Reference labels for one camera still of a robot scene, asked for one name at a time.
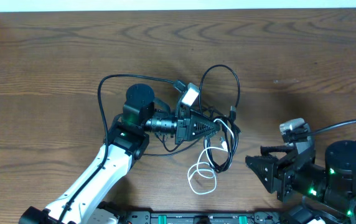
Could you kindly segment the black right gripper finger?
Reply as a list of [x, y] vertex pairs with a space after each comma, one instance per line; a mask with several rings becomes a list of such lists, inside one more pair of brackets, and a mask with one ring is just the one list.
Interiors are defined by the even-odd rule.
[[293, 146], [261, 146], [260, 153], [262, 156], [267, 156], [272, 152], [285, 152], [286, 154], [293, 151]]
[[246, 156], [245, 162], [259, 178], [269, 193], [281, 193], [281, 179], [278, 177], [278, 161], [275, 156]]

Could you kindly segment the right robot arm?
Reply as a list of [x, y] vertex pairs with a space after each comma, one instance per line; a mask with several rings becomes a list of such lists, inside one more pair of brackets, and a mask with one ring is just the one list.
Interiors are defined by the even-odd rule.
[[287, 202], [298, 193], [345, 215], [356, 223], [356, 141], [337, 141], [326, 148], [325, 165], [315, 163], [314, 140], [261, 147], [245, 162], [265, 189]]

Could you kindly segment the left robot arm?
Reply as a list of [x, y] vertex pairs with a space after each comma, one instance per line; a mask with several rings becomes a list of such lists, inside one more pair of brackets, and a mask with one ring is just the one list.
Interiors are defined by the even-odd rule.
[[180, 92], [178, 113], [159, 101], [149, 85], [129, 87], [123, 113], [106, 128], [93, 162], [58, 199], [42, 210], [29, 207], [19, 223], [118, 223], [119, 216], [102, 208], [101, 201], [143, 156], [150, 133], [170, 135], [180, 144], [213, 136], [220, 130], [212, 119], [191, 110], [199, 95], [195, 85], [190, 83]]

